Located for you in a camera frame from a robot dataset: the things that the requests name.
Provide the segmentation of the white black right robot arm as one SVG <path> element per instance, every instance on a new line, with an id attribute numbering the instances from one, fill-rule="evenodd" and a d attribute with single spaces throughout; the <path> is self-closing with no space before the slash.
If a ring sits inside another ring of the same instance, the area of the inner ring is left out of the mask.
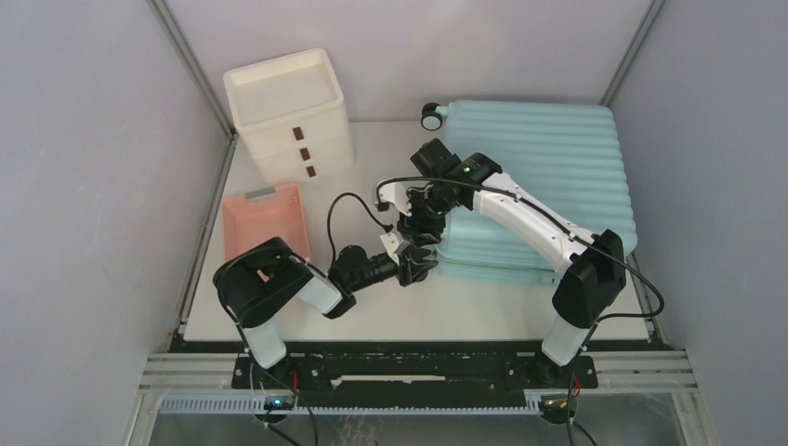
<path id="1" fill-rule="evenodd" d="M 437 243 L 437 223 L 458 207 L 486 216 L 533 248 L 555 273 L 556 316 L 541 345 L 538 377 L 562 386 L 573 360 L 592 334 L 601 313 L 626 286 L 624 247 L 612 230 L 595 233 L 570 222 L 526 192 L 503 167 L 475 152 L 465 159 L 434 138 L 411 158 L 419 174 L 380 181 L 376 205 L 392 204 L 413 244 Z"/>

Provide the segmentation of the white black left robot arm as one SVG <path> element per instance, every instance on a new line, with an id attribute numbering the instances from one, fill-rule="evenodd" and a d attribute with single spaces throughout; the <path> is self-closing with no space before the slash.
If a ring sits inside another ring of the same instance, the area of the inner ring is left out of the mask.
<path id="1" fill-rule="evenodd" d="M 291 366 L 276 314 L 297 299 L 327 319 L 336 319 L 357 303 L 355 293 L 389 279 L 402 287 L 423 281 L 438 265 L 436 253 L 389 233 L 387 250 L 368 256 L 358 245 L 343 248 L 324 272 L 274 237 L 227 261 L 213 276 L 220 306 L 232 319 L 250 356 L 257 379 L 279 387 Z"/>

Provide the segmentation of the light blue ribbed suitcase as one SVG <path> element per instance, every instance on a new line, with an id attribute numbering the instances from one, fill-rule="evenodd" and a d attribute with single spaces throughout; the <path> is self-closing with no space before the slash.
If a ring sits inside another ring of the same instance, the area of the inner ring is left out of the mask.
<path id="1" fill-rule="evenodd" d="M 571 223 L 612 230 L 630 256 L 638 237 L 610 109 L 594 105 L 457 100 L 428 103 L 422 126 L 440 130 L 461 160 L 479 152 Z M 475 281 L 550 285 L 560 277 L 519 236 L 461 207 L 446 218 L 435 271 Z"/>

